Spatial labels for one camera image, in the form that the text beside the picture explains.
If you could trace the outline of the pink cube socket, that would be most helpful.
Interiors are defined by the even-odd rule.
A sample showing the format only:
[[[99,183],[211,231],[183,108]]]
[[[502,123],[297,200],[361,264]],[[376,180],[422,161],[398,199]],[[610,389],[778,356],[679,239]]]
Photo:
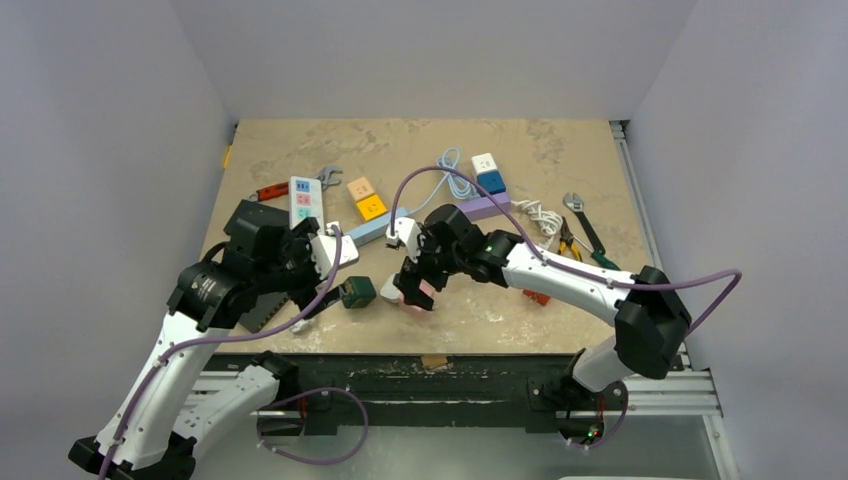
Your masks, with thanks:
[[[413,315],[429,312],[434,306],[434,292],[434,288],[429,283],[422,281],[411,291],[410,296],[403,294],[400,307]]]

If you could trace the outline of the dark green cube socket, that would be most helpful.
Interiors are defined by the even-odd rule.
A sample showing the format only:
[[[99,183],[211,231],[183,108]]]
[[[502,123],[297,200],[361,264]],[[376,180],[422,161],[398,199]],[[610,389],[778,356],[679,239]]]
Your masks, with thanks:
[[[372,280],[368,276],[350,276],[341,285],[341,301],[345,309],[367,307],[377,296]]]

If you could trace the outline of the red cube socket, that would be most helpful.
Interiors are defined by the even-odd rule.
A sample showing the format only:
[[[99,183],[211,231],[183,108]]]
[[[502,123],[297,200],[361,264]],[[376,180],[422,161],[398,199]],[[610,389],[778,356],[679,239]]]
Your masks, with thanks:
[[[541,306],[546,306],[550,301],[550,297],[548,295],[533,290],[524,289],[522,294]]]

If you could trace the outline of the yellow handled pliers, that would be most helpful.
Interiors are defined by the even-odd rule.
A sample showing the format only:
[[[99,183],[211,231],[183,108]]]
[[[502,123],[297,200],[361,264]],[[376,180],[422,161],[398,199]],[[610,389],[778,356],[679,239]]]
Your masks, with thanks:
[[[583,261],[579,247],[575,244],[574,234],[571,232],[564,216],[561,216],[561,225],[559,227],[558,254],[561,256],[570,254],[574,260],[578,262]]]

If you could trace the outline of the white adapter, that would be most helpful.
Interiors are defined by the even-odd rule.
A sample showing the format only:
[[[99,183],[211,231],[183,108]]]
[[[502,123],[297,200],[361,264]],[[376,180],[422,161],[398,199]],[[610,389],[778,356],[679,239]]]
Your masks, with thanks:
[[[397,279],[397,274],[393,273],[388,277],[388,279],[384,282],[382,287],[380,288],[379,295],[380,297],[388,303],[398,305],[403,300],[403,293],[400,289],[395,285],[395,280]]]

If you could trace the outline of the white power strip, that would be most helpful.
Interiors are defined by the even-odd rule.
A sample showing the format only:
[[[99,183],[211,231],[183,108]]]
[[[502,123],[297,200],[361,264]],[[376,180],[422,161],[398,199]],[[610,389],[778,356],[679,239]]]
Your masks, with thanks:
[[[294,228],[307,218],[325,226],[323,184],[319,179],[292,176],[289,179],[289,225]]]

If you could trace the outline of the green handled screwdriver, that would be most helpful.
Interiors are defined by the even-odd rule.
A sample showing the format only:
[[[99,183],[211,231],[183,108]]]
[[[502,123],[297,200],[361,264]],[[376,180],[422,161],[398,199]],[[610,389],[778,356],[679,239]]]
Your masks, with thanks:
[[[609,259],[608,259],[608,258],[607,258],[607,257],[606,257],[603,253],[600,253],[599,251],[595,250],[593,247],[591,247],[590,245],[586,244],[585,242],[583,242],[581,239],[579,239],[579,238],[577,238],[577,237],[574,237],[574,240],[575,240],[575,241],[576,241],[576,242],[577,242],[580,246],[582,246],[584,249],[586,249],[586,250],[590,253],[590,257],[591,257],[591,258],[592,258],[592,259],[593,259],[593,260],[594,260],[594,261],[595,261],[595,262],[596,262],[596,263],[597,263],[600,267],[605,268],[605,269],[609,269],[609,270],[617,270],[617,271],[620,271],[620,270],[621,270],[621,268],[620,268],[617,264],[615,264],[614,262],[612,262],[611,260],[609,260]]]

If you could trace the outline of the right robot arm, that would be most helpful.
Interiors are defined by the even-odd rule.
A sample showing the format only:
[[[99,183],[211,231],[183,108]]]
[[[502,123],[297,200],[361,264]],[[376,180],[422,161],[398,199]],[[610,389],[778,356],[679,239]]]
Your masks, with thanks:
[[[432,310],[434,299],[422,286],[440,291],[451,276],[463,274],[546,295],[609,324],[612,336],[579,352],[561,381],[564,399],[576,407],[631,375],[665,378],[692,322],[666,275],[654,267],[616,271],[546,253],[516,233],[483,232],[451,204],[422,222],[394,219],[386,244],[406,251],[393,283],[407,305]]]

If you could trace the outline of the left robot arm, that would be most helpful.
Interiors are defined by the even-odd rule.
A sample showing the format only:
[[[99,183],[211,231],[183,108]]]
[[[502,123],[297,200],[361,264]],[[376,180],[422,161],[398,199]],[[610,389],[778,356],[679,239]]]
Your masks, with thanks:
[[[208,448],[250,412],[284,409],[301,394],[298,366],[263,352],[235,380],[189,413],[183,406],[219,345],[266,294],[296,300],[302,316],[324,304],[338,271],[358,251],[339,226],[251,218],[183,270],[156,343],[131,391],[96,435],[78,439],[69,460],[101,479],[187,479]]]

